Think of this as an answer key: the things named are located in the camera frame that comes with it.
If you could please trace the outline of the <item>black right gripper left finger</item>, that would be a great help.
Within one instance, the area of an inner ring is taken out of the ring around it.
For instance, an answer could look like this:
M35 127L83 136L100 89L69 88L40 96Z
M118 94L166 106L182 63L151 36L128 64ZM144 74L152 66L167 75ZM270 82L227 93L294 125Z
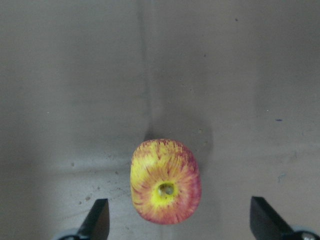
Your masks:
M97 199L79 228L57 233L54 240L107 240L110 234L110 211L107 198Z

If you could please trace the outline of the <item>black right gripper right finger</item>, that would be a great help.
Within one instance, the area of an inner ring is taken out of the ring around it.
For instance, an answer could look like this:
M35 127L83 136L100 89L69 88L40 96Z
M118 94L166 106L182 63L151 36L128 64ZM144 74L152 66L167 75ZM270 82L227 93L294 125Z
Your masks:
M291 227L266 201L252 196L250 200L249 227L256 240L318 240L320 235Z

